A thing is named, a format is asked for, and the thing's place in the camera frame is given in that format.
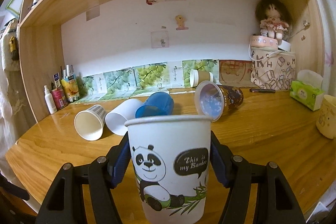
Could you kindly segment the panda paper cup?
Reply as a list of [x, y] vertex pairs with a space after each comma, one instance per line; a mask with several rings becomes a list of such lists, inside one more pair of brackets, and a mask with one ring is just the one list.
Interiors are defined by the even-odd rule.
[[196, 223], [209, 179], [211, 120], [166, 115], [126, 122], [139, 197], [150, 223]]

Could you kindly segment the patterned paper cup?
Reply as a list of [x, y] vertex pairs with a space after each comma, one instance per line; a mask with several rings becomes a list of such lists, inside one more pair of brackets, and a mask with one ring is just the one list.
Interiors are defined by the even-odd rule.
[[88, 141], [100, 139], [104, 130], [105, 116], [106, 110], [101, 105], [93, 105], [80, 111], [74, 118], [76, 132]]

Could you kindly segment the brown printed lidded cup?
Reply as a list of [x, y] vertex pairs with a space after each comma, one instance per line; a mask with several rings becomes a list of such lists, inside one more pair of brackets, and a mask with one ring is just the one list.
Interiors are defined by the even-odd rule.
[[197, 113], [210, 117], [213, 122], [238, 108], [243, 100], [244, 94], [240, 88], [211, 81], [201, 82], [194, 94]]

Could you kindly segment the blue plastic cup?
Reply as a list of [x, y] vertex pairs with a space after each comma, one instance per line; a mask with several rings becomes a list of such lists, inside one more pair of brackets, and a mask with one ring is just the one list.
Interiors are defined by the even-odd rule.
[[153, 93], [148, 99], [140, 106], [136, 112], [136, 118], [171, 115], [173, 113], [174, 100], [165, 92]]

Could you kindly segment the brown sleeve coffee cup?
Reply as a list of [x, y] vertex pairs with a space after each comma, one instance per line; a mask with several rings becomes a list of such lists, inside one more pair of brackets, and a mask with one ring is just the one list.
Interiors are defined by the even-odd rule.
[[196, 69], [191, 69], [190, 70], [190, 86], [192, 88], [197, 87], [201, 82], [203, 81], [214, 81], [214, 76], [212, 72], [207, 72], [207, 71], [199, 71]]

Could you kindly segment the cream ceramic mug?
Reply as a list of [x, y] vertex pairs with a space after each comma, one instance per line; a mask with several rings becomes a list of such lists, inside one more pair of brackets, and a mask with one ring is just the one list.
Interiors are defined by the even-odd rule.
[[328, 139], [334, 139], [336, 133], [335, 125], [335, 97], [331, 95], [324, 95], [322, 105], [319, 109], [319, 116], [316, 121], [318, 131]]

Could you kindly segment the white lace cloth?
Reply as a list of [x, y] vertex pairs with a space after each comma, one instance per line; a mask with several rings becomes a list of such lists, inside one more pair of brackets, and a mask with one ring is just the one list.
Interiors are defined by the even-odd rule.
[[21, 76], [17, 26], [18, 21], [12, 19], [1, 32], [1, 174], [20, 186], [5, 154], [35, 124], [35, 118]]

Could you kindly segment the white spray bottle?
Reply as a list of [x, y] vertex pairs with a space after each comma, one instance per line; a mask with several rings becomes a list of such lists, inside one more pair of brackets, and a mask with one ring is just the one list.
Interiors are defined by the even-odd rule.
[[45, 102], [47, 104], [47, 108], [50, 112], [50, 114], [54, 114], [57, 112], [57, 108], [53, 99], [53, 96], [48, 88], [47, 85], [44, 86], [44, 92], [45, 92]]

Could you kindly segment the black pen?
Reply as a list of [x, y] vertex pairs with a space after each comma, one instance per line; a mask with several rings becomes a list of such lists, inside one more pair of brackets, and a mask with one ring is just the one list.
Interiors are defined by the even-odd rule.
[[249, 91], [251, 93], [275, 93], [276, 92], [273, 89], [256, 89], [256, 88], [250, 88]]

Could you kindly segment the beige printed storage bag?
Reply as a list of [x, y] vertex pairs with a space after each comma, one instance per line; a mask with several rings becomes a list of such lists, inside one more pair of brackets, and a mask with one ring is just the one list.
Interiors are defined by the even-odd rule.
[[251, 83], [261, 89], [288, 90], [295, 79], [294, 52], [251, 48]]

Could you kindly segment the brown cartoon cardboard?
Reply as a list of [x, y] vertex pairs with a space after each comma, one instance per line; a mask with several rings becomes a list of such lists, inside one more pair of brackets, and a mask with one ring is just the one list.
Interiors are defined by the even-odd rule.
[[238, 88], [254, 88], [251, 82], [252, 62], [244, 60], [219, 60], [219, 82]]

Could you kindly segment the green leaf calendar cards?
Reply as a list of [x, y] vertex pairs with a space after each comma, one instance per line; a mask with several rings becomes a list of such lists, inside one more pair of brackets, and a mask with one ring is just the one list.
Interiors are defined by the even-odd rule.
[[211, 72], [219, 80], [219, 60], [183, 60], [145, 64], [78, 77], [79, 103], [124, 100], [169, 89], [190, 88], [190, 72]]

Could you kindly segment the white tape roll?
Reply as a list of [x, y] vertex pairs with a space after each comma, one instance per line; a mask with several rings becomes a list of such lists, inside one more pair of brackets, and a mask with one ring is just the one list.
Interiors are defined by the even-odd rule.
[[282, 41], [278, 42], [278, 49], [281, 50], [281, 51], [290, 52], [291, 51], [291, 44], [288, 43], [285, 40], [282, 40]]

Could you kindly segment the pink oval box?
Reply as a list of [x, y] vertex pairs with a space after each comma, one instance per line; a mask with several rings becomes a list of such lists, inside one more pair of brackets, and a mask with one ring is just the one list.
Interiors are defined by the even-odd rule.
[[269, 50], [278, 50], [278, 41], [266, 36], [252, 35], [250, 46], [255, 48], [266, 48]]

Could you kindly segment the brown haired rag doll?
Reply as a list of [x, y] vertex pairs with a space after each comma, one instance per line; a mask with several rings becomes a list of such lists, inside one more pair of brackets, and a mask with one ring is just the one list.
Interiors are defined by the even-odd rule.
[[291, 25], [291, 16], [279, 0], [260, 0], [255, 10], [260, 35], [281, 42]]

